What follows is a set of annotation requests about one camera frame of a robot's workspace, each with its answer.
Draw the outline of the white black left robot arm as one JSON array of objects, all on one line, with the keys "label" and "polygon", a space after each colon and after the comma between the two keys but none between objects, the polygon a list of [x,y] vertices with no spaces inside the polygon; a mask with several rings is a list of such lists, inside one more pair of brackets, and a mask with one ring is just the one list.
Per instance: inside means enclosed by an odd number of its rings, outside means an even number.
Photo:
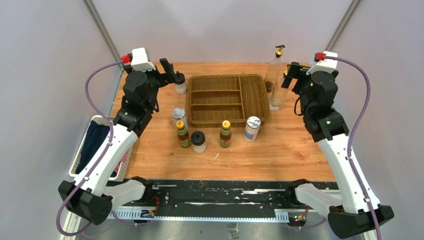
[{"label": "white black left robot arm", "polygon": [[132,177],[112,187],[108,187],[107,183],[118,162],[146,129],[153,113],[159,112],[159,88],[174,84],[184,77],[174,71],[173,64],[166,58],[161,58],[159,62],[164,69],[163,73],[156,68],[134,68],[127,75],[121,108],[113,120],[109,120],[94,105],[90,95],[86,94],[89,104],[105,120],[109,131],[86,168],[73,181],[64,180],[58,187],[63,203],[55,220],[57,229],[63,235],[66,232],[61,228],[60,220],[64,209],[90,224],[99,225],[113,210],[131,201],[142,207],[152,203],[152,183],[142,177]]}]

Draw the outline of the silver-lid shaker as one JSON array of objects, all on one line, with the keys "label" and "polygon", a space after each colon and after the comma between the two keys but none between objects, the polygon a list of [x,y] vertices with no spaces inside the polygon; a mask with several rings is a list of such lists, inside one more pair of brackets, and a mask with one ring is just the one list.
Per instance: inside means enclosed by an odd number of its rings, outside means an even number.
[{"label": "silver-lid shaker", "polygon": [[173,121],[176,123],[177,121],[181,120],[184,123],[184,126],[186,127],[186,129],[189,129],[189,124],[188,124],[188,119],[187,119],[187,114],[184,108],[182,107],[176,107],[172,110],[172,118]]},{"label": "silver-lid shaker", "polygon": [[244,140],[247,143],[253,143],[256,140],[261,124],[262,122],[257,116],[250,116],[247,119],[244,130]]}]

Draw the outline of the navy blue cloth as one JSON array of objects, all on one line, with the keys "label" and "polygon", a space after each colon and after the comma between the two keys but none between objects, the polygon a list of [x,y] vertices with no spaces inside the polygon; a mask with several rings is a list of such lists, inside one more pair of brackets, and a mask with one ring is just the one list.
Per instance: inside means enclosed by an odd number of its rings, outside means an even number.
[{"label": "navy blue cloth", "polygon": [[85,135],[85,140],[80,152],[80,161],[77,165],[76,174],[79,174],[90,162],[109,134],[109,127],[91,121]]}]

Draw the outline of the white laundry basket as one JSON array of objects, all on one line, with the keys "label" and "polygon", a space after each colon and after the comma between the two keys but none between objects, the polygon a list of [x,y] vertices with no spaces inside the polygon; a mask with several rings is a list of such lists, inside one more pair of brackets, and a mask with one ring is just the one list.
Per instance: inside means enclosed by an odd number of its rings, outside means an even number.
[{"label": "white laundry basket", "polygon": [[[90,122],[91,121],[95,121],[99,125],[104,125],[104,126],[108,126],[109,127],[109,125],[106,123],[105,119],[101,115],[95,115],[95,116],[93,116],[91,118]],[[71,177],[73,177],[73,178],[78,175],[78,174],[76,174],[76,169],[77,169],[78,164],[80,163],[81,150],[82,150],[82,147],[83,147],[83,143],[85,141],[85,138],[86,138],[86,133],[87,133],[88,127],[86,129],[86,132],[84,134],[84,137],[83,137],[83,139],[81,141],[81,144],[80,144],[80,146],[78,148],[78,151],[77,151],[77,153],[76,153],[76,155],[74,157],[74,160],[73,160],[72,165],[71,165],[70,170],[69,170],[69,175]],[[128,152],[129,154],[131,154],[132,153],[132,149],[133,149],[132,147],[129,147],[126,152]],[[116,165],[115,169],[113,170],[112,174],[110,175],[109,180],[110,181],[113,181],[113,182],[121,182],[121,181],[123,181],[124,180],[124,177],[125,177],[125,174],[126,174],[126,171],[127,171],[127,167],[128,167],[128,164],[127,165],[121,164],[121,160],[120,160],[119,163]]]}]

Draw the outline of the oil bottle with brown residue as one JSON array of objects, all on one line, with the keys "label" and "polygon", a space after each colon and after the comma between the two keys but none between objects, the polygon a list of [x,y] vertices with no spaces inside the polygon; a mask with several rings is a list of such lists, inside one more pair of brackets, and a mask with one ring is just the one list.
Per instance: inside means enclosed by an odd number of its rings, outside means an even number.
[{"label": "oil bottle with brown residue", "polygon": [[274,58],[269,62],[264,78],[264,85],[267,93],[271,93],[276,85],[282,67],[281,57],[284,54],[284,44],[276,46]]}]

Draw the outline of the clear oil bottle gold spout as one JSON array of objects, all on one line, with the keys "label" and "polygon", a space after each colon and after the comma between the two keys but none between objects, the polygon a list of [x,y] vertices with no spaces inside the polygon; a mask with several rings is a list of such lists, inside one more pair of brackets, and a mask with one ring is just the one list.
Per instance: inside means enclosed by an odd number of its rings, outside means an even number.
[{"label": "clear oil bottle gold spout", "polygon": [[288,93],[288,88],[283,88],[282,84],[285,80],[285,77],[288,74],[289,69],[290,69],[290,65],[287,64],[285,66],[282,76],[277,80],[277,82],[274,85],[274,89],[269,100],[269,108],[271,111],[279,111],[283,108],[283,105],[285,103],[285,98]]}]

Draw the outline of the sauce bottle yellow cap right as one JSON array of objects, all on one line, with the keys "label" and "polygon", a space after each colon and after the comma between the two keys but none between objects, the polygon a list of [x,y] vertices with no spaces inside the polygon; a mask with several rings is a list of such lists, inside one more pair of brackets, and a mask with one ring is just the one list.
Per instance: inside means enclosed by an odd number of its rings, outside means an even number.
[{"label": "sauce bottle yellow cap right", "polygon": [[220,131],[220,141],[219,144],[223,148],[227,148],[231,145],[232,131],[231,123],[229,120],[224,120],[221,124],[222,128]]}]

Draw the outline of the sauce bottle yellow cap left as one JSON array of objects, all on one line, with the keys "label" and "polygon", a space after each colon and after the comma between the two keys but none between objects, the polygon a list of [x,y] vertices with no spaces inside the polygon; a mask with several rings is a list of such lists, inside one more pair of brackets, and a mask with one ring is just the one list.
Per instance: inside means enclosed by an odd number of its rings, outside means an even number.
[{"label": "sauce bottle yellow cap left", "polygon": [[183,148],[189,147],[191,145],[191,141],[185,123],[182,120],[178,120],[175,125],[177,128],[177,138],[180,146]]}]

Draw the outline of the aluminium frame post left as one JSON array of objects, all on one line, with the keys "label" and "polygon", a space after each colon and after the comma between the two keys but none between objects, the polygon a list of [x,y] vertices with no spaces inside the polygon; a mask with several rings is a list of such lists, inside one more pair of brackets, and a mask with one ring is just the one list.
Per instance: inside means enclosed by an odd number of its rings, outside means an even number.
[{"label": "aluminium frame post left", "polygon": [[106,47],[108,48],[110,54],[112,55],[113,59],[118,61],[120,59],[120,55],[118,53],[118,50],[116,49],[112,38],[110,37],[100,14],[97,11],[97,8],[92,0],[82,0],[84,3],[89,15],[91,16],[97,30],[99,31],[103,41],[105,42]]}]

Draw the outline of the aluminium frame post right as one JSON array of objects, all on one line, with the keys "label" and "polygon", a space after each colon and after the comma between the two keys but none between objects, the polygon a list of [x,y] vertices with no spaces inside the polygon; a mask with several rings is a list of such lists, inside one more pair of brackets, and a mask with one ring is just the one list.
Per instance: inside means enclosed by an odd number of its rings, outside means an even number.
[{"label": "aluminium frame post right", "polygon": [[336,27],[332,37],[330,38],[330,41],[325,47],[326,51],[331,52],[333,48],[336,46],[337,42],[339,41],[340,37],[342,36],[344,30],[348,26],[351,18],[356,13],[357,8],[361,4],[362,0],[352,0],[350,2],[350,5],[348,6],[346,12],[344,13],[343,17],[341,18],[338,26]]}]

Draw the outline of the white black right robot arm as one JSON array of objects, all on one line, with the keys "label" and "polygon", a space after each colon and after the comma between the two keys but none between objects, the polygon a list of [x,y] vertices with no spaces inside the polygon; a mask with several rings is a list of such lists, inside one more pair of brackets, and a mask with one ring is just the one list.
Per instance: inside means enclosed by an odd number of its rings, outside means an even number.
[{"label": "white black right robot arm", "polygon": [[335,69],[309,72],[308,66],[292,62],[284,74],[282,87],[296,80],[293,92],[298,95],[306,130],[324,153],[340,192],[340,198],[318,189],[306,179],[292,182],[285,195],[292,209],[306,205],[325,217],[334,234],[347,239],[370,231],[394,217],[393,209],[381,204],[359,165],[349,143],[353,132],[343,116],[333,108],[338,90]]}]

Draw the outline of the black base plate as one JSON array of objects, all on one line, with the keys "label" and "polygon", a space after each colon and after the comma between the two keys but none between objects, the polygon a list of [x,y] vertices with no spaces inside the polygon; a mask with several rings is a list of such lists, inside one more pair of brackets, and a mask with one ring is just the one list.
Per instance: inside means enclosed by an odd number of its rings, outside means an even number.
[{"label": "black base plate", "polygon": [[312,215],[317,210],[290,203],[290,181],[154,179],[144,197],[125,204],[143,212],[158,210],[156,219],[284,221],[277,212]]}]

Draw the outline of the sauce bottle yellow cap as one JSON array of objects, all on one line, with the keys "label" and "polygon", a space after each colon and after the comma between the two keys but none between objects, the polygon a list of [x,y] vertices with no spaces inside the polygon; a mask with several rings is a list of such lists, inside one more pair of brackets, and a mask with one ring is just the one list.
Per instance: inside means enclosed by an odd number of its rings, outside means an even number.
[{"label": "sauce bottle yellow cap", "polygon": [[183,148],[189,147],[191,145],[191,141],[185,123],[182,120],[178,120],[175,125],[177,128],[177,138],[180,146]]},{"label": "sauce bottle yellow cap", "polygon": [[231,123],[229,120],[224,120],[221,124],[222,128],[220,131],[220,141],[219,144],[223,148],[227,148],[231,145],[232,131]]}]

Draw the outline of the aluminium frame post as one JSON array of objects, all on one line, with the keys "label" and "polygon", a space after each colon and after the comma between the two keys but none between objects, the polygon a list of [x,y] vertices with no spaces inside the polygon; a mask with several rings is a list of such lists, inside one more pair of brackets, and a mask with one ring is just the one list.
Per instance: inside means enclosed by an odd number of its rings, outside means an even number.
[{"label": "aluminium frame post", "polygon": [[343,17],[341,18],[338,26],[336,27],[332,37],[330,38],[330,41],[325,47],[326,51],[331,52],[333,48],[336,46],[337,42],[339,41],[340,37],[342,36],[344,30],[348,26],[351,18],[356,13],[357,8],[361,4],[362,0],[352,0],[350,2],[350,5],[348,6],[346,12],[344,13]]},{"label": "aluminium frame post", "polygon": [[120,59],[120,55],[118,53],[118,50],[116,49],[112,38],[110,37],[100,14],[97,11],[97,8],[92,0],[82,0],[84,3],[89,15],[91,16],[97,30],[99,31],[103,41],[105,42],[106,47],[108,48],[110,54],[112,55],[113,59],[118,61]]}]

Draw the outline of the black-lid spice jar front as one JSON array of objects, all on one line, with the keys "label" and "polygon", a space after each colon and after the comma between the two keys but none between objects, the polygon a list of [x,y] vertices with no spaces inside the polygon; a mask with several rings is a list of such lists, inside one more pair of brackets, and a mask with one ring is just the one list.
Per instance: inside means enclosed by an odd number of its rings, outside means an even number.
[{"label": "black-lid spice jar front", "polygon": [[206,151],[206,136],[202,131],[195,131],[190,136],[192,149],[195,153],[202,154]]}]

